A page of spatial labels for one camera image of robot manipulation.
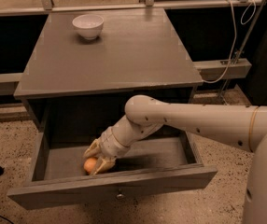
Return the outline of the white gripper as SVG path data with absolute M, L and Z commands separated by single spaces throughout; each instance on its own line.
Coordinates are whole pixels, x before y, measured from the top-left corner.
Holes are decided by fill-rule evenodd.
M 111 169 L 116 164 L 115 158 L 123 157 L 128 151 L 129 148 L 123 146 L 114 136 L 113 128 L 108 127 L 98 140 L 93 140 L 83 157 L 85 159 L 96 157 L 100 152 L 104 155 L 96 159 L 90 172 L 90 175 L 99 175 Z

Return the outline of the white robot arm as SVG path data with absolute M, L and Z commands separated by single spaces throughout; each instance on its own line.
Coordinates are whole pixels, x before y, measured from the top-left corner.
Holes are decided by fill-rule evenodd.
M 267 106 L 171 104 L 135 95 L 127 101 L 125 115 L 85 151 L 86 158 L 98 158 L 91 172 L 113 167 L 134 142 L 164 125 L 252 152 L 243 224 L 267 224 Z

